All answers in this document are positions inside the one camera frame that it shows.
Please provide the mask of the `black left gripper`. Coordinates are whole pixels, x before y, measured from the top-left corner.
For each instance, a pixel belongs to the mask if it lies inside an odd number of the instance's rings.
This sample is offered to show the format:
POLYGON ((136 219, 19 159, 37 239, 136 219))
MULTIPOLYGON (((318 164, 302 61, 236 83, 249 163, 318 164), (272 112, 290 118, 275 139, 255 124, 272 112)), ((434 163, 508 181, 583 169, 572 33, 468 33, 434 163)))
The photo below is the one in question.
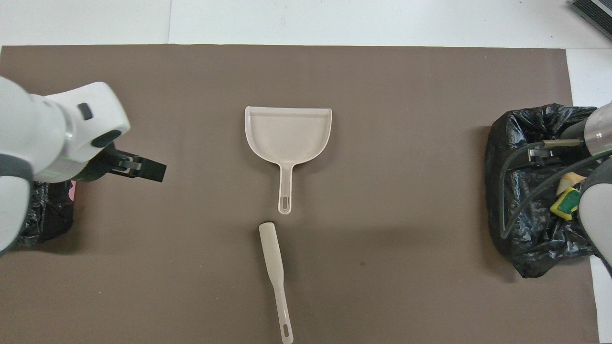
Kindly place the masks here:
POLYGON ((92 182, 107 173, 114 172, 125 178, 141 178, 161 183, 167 165, 125 151, 118 151, 114 143, 109 144, 93 157, 85 168, 72 177, 75 182, 92 182))

